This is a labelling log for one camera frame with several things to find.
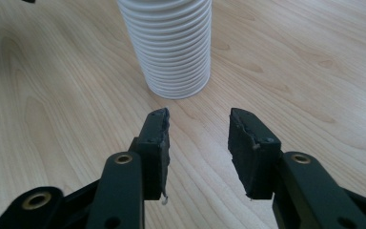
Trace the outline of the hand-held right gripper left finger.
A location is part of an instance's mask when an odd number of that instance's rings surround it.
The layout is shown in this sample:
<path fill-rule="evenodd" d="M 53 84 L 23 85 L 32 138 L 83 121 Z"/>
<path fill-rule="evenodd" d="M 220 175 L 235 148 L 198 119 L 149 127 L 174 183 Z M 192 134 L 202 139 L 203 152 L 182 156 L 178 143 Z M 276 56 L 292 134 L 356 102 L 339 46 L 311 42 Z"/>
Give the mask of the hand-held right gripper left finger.
<path fill-rule="evenodd" d="M 170 112 L 167 108 L 149 113 L 139 136 L 129 148 L 139 154 L 142 163 L 143 197 L 159 200 L 166 197 L 168 167 L 170 165 Z"/>

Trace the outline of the stack of white paper cups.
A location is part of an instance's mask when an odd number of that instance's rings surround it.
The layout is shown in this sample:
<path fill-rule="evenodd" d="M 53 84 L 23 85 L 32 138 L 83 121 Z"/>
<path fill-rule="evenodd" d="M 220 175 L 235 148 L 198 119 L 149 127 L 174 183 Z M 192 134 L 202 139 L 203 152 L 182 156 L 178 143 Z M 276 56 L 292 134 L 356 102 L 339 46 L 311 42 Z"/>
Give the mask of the stack of white paper cups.
<path fill-rule="evenodd" d="M 211 76 L 213 0 L 116 0 L 145 80 L 155 94 L 182 99 Z"/>

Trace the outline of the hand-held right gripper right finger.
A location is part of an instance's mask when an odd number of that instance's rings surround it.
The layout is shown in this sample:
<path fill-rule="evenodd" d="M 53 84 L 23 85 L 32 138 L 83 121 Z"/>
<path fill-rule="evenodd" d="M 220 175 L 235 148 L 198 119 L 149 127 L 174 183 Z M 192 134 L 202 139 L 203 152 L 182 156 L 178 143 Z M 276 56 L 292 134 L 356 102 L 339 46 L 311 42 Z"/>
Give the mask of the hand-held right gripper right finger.
<path fill-rule="evenodd" d="M 271 199 L 274 167 L 282 157 L 281 141 L 253 113 L 231 108 L 228 149 L 250 199 Z"/>

